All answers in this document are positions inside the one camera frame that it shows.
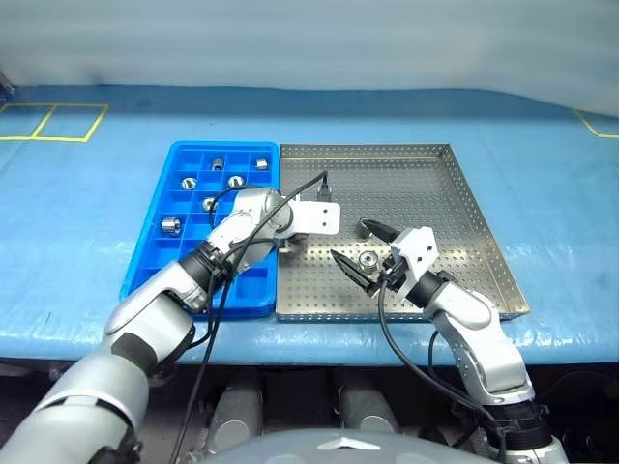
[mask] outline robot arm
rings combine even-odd
[[[200,313],[230,272],[248,269],[271,251],[273,240],[302,233],[336,234],[339,205],[285,204],[272,188],[238,193],[232,213],[180,262],[153,275],[109,318],[100,347],[72,366],[15,431],[0,462],[108,464],[138,460],[136,434],[148,401],[148,375],[175,362],[195,334]],[[239,244],[259,229],[243,256]],[[233,268],[239,258],[238,268]]]
[[[507,462],[568,462],[560,442],[547,429],[522,356],[501,329],[492,302],[463,289],[448,273],[429,270],[438,257],[432,229],[407,228],[399,233],[374,220],[362,219],[362,224],[391,247],[378,281],[368,279],[356,263],[332,250],[334,259],[369,296],[386,285],[401,301],[423,309],[452,349],[468,395],[505,432]],[[494,451],[499,448],[496,431],[495,426],[486,427]]]

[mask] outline perforated metal tray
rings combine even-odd
[[[402,230],[433,228],[440,252],[432,269],[487,295],[502,318],[529,311],[484,215],[449,145],[281,145],[280,185],[291,191],[318,171],[329,171],[333,201],[341,205],[335,237],[309,237],[298,249],[280,251],[277,315],[281,321],[376,319],[376,301],[339,270],[331,248],[357,259],[367,249],[381,261],[382,242],[360,240],[359,218],[375,218]],[[310,189],[304,199],[315,198]],[[391,320],[421,320],[411,303],[386,300]]]

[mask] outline cable connector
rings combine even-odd
[[[316,201],[324,201],[327,203],[331,202],[331,188],[329,187],[329,184],[327,184],[326,177],[322,179],[322,184],[320,184],[320,187],[318,188]]]

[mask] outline dark floor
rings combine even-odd
[[[51,386],[45,364],[29,365],[35,371],[19,371],[6,365],[0,369],[0,445]],[[191,448],[210,415],[223,388],[238,373],[238,366],[211,366],[194,408],[184,449]],[[616,462],[619,436],[618,364],[531,367],[529,373],[538,397],[550,408],[549,423],[571,461]],[[344,368],[260,367],[264,396],[264,429],[339,426],[335,379]],[[383,393],[404,433],[438,428],[448,442],[459,431],[451,405],[403,368],[346,368],[363,374]],[[196,368],[179,366],[167,383],[151,389],[151,401],[140,432],[144,443],[142,462],[167,462],[181,423]],[[453,369],[439,369],[447,379],[457,381]]]

